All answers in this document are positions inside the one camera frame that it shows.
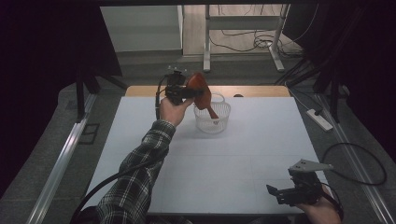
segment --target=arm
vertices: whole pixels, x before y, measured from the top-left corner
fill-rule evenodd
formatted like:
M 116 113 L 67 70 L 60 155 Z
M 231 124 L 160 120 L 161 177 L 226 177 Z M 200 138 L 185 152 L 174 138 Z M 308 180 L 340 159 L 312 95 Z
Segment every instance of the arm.
M 141 145 L 124 159 L 120 171 L 166 153 L 176 126 L 191 103 L 192 99 L 174 106 L 167 98 L 162 99 L 161 119 L 154 121 Z M 163 161 L 159 161 L 119 178 L 97 206 L 101 223 L 145 223 L 152 188 L 162 166 Z

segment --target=transparent container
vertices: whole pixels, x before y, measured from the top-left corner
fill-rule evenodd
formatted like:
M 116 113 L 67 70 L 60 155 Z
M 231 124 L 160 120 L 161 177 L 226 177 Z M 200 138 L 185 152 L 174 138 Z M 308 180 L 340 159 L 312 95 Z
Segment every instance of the transparent container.
M 210 105 L 212 109 L 218 115 L 218 119 L 210 118 L 207 109 L 200 110 L 196 106 L 194 107 L 194 114 L 196 120 L 196 126 L 199 130 L 204 133 L 221 133 L 227 127 L 228 117 L 230 117 L 231 106 L 225 102 L 224 96 L 219 92 L 212 92 L 212 95 L 218 95 L 222 98 L 222 101 L 212 101 Z

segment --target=red-orange toy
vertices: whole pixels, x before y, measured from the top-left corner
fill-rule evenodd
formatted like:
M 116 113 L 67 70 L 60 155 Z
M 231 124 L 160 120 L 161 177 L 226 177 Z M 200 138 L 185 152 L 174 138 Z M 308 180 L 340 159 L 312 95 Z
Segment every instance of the red-orange toy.
M 201 73 L 194 73 L 192 77 L 189 78 L 189 81 L 186 84 L 186 88 L 193 89 L 195 91 L 202 90 L 204 94 L 200 96 L 196 96 L 194 99 L 194 103 L 198 109 L 203 110 L 207 109 L 209 112 L 210 118 L 218 119 L 219 116 L 213 110 L 210 102 L 212 101 L 212 92 L 210 92 L 209 87 L 205 81 L 204 76 Z

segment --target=white tabletop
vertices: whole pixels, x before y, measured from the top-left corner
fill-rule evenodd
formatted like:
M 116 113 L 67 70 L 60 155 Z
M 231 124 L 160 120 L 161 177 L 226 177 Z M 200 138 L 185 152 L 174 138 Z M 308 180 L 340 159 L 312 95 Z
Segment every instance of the white tabletop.
M 226 130 L 202 133 L 192 106 L 177 127 L 157 182 L 150 214 L 271 215 L 301 210 L 277 203 L 265 185 L 293 188 L 288 168 L 300 159 L 318 161 L 291 97 L 226 98 Z M 155 120 L 153 97 L 123 97 L 89 190 L 115 174 Z M 322 172 L 318 178 L 327 182 Z M 95 194 L 96 205 L 112 184 Z

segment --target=shirt sleeve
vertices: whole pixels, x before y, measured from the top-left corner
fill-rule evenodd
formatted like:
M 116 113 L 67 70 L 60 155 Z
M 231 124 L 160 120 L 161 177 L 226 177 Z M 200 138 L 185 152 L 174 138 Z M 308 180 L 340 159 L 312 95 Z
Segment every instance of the shirt sleeve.
M 124 159 L 120 172 L 167 153 L 175 131 L 167 121 L 154 121 L 141 145 Z M 151 191 L 162 166 L 160 160 L 120 177 L 96 208 L 100 223 L 145 223 Z

